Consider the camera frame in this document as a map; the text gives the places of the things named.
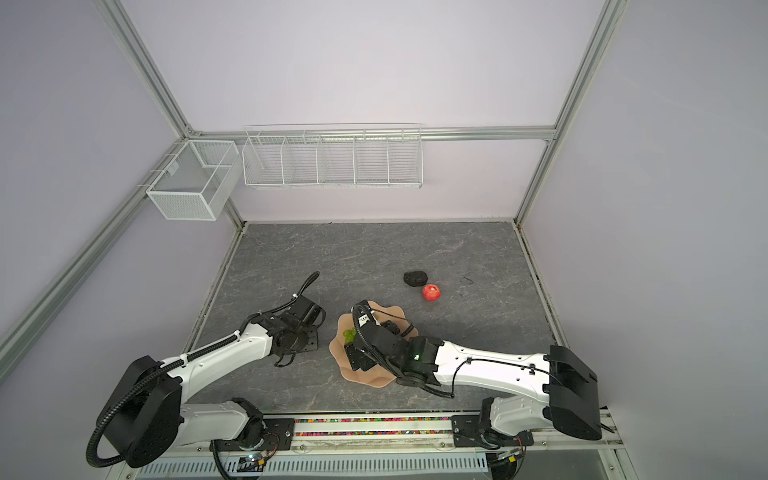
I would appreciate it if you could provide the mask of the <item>red fake apple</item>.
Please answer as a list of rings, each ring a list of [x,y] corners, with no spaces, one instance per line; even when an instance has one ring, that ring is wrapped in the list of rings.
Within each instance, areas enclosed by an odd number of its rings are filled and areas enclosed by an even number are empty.
[[[426,301],[436,301],[441,296],[441,290],[435,284],[427,284],[422,289],[422,296]]]

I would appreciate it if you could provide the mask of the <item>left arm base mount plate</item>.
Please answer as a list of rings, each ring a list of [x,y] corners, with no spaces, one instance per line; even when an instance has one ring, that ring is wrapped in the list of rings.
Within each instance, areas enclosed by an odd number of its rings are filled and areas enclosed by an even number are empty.
[[[219,451],[283,451],[291,448],[295,419],[289,417],[249,420],[244,429],[231,440],[215,440]]]

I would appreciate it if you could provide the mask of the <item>dark fake avocado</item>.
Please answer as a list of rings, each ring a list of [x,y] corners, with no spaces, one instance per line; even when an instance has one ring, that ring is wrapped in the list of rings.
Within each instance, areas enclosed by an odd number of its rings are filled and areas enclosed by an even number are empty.
[[[410,287],[420,288],[429,283],[429,277],[425,271],[412,270],[403,274],[403,281]]]

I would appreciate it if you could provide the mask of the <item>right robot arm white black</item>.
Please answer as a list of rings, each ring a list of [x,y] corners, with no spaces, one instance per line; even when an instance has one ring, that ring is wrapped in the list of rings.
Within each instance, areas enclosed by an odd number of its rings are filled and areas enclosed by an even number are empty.
[[[386,326],[367,301],[351,309],[353,345],[392,374],[397,384],[452,399],[459,386],[491,391],[475,426],[454,433],[470,444],[496,450],[530,445],[528,434],[552,427],[571,438],[598,441],[598,378],[570,349],[552,345],[546,353],[504,354],[447,340],[406,338]]]

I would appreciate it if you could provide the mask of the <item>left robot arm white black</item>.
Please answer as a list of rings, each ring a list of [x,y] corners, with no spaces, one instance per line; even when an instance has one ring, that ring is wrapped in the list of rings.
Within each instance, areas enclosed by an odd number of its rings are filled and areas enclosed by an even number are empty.
[[[97,417],[85,451],[87,463],[146,466],[166,451],[207,443],[212,448],[259,450],[278,446],[264,415],[250,401],[193,404],[211,383],[252,362],[277,358],[275,367],[319,346],[325,310],[296,294],[281,306],[248,317],[230,335],[162,361],[143,356],[124,372]]]

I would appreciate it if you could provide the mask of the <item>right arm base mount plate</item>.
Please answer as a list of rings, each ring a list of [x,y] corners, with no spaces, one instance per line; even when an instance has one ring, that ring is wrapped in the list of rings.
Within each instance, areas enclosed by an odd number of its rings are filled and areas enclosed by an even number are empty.
[[[458,448],[497,450],[502,447],[530,447],[534,444],[530,431],[522,431],[517,435],[501,434],[490,427],[482,427],[478,414],[453,415],[450,422],[453,444]]]

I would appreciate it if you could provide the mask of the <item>green fake grape bunch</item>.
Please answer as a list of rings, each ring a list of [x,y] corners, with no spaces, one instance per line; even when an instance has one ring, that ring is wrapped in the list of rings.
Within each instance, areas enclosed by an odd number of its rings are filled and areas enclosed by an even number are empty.
[[[342,345],[346,347],[347,345],[353,344],[356,336],[357,331],[354,328],[344,330],[341,333]]]

